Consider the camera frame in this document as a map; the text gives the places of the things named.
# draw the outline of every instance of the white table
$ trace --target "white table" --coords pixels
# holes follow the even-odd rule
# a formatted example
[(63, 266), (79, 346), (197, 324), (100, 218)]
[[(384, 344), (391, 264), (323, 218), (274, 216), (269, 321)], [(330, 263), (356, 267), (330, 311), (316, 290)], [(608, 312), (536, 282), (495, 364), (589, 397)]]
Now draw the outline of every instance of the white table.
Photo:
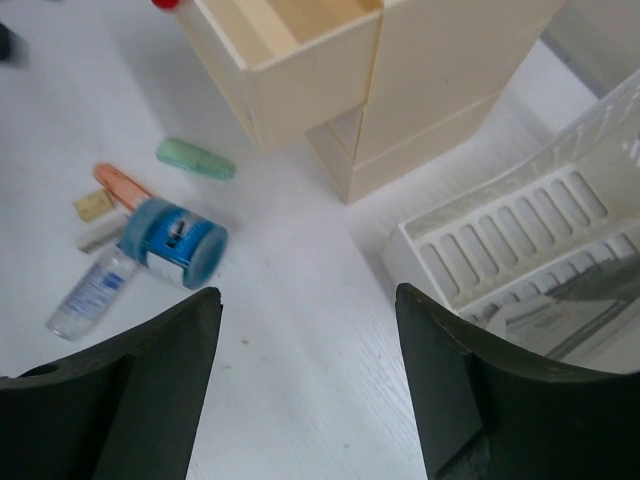
[[(177, 23), (150, 2), (14, 0), (0, 3), (0, 21), (30, 43), (26, 68), (0, 67), (0, 374), (189, 295), (141, 271), (81, 344), (44, 328), (93, 261), (73, 246), (85, 226), (72, 202), (97, 188), (93, 164), (109, 161), (231, 234), (211, 282), (225, 310), (188, 478), (425, 478), (378, 253), (398, 221), (532, 153), (593, 96), (537, 45), (478, 136), (345, 207), (303, 140), (250, 144)], [(233, 159), (236, 180), (159, 163), (167, 135)], [(498, 162), (496, 151), (513, 155)]]

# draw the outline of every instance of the drawer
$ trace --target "drawer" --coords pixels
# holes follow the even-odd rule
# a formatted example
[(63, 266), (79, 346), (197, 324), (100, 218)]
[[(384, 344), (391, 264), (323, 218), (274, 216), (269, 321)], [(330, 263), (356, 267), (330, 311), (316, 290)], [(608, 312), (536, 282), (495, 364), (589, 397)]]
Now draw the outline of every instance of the drawer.
[(261, 147), (281, 145), (367, 99), (379, 0), (190, 0), (176, 16)]

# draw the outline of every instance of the green marker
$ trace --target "green marker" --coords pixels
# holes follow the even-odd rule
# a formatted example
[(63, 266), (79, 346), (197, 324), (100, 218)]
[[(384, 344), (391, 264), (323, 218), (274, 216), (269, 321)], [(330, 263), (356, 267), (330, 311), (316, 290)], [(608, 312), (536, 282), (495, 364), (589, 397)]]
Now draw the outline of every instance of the green marker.
[(165, 138), (156, 150), (156, 156), (174, 167), (219, 180), (229, 180), (236, 174), (236, 166), (230, 160), (177, 138)]

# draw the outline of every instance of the blue plastic container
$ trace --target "blue plastic container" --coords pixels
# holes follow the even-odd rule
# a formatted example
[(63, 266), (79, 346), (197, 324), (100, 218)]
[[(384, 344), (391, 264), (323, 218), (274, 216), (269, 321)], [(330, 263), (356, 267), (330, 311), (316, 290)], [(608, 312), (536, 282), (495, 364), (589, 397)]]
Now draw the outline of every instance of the blue plastic container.
[(196, 289), (213, 275), (228, 238), (224, 227), (162, 198), (150, 198), (131, 216), (120, 248), (156, 275)]

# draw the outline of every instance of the dish rack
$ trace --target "dish rack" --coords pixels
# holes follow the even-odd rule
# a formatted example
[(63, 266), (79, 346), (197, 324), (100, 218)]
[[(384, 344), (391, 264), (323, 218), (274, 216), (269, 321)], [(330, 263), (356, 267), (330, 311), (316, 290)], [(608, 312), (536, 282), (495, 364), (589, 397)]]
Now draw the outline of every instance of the dish rack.
[(640, 70), (499, 178), (394, 230), (383, 261), (483, 323), (640, 250)]

